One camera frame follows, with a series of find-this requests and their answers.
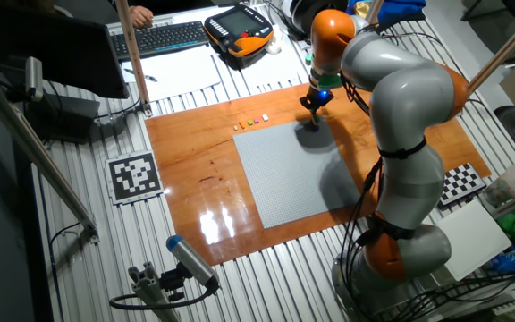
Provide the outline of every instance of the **wooden table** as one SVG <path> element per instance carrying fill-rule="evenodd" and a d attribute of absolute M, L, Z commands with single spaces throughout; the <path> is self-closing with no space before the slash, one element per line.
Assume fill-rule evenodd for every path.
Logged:
<path fill-rule="evenodd" d="M 232 136 L 309 118 L 299 97 L 308 84 L 237 99 L 213 106 L 146 120 L 176 233 L 210 264 L 216 265 L 281 242 L 321 231 L 349 219 L 350 208 L 311 216 L 265 230 L 249 190 Z M 322 114 L 358 187 L 378 159 L 368 117 L 349 102 L 343 89 Z M 361 91 L 368 101 L 370 93 Z M 240 129 L 262 114 L 268 122 Z M 451 170 L 470 162 L 482 176 L 490 175 L 482 157 L 457 120 L 426 130 L 426 140 Z M 374 210 L 375 196 L 362 214 Z"/>

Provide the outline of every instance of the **computer monitor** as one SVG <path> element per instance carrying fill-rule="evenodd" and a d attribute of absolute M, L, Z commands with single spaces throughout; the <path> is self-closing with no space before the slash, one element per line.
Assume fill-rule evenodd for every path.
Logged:
<path fill-rule="evenodd" d="M 43 78 L 127 98 L 121 67 L 105 25 L 0 3 L 0 63 L 33 56 Z"/>

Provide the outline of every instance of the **keyboard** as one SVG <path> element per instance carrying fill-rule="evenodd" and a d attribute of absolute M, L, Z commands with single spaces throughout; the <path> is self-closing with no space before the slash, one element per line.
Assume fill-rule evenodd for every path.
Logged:
<path fill-rule="evenodd" d="M 134 30 L 140 57 L 168 54 L 209 42 L 201 21 Z M 130 60 L 124 35 L 113 35 L 114 50 L 119 61 Z"/>

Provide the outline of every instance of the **checkerboard pattern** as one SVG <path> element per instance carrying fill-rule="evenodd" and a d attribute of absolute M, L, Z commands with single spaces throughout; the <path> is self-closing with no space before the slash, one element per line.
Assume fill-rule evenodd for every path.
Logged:
<path fill-rule="evenodd" d="M 485 183 L 470 163 L 452 169 L 444 176 L 443 195 L 439 206 L 446 206 L 474 191 L 485 188 Z"/>
<path fill-rule="evenodd" d="M 152 151 L 140 151 L 106 161 L 106 180 L 113 204 L 130 203 L 162 192 Z"/>

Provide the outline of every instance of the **person's hand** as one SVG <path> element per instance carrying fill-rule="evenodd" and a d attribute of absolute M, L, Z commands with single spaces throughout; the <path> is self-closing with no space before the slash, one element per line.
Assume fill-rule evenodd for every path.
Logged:
<path fill-rule="evenodd" d="M 152 24 L 154 14 L 149 9 L 141 5 L 134 5 L 129 8 L 129 11 L 131 12 L 132 27 L 146 28 Z"/>

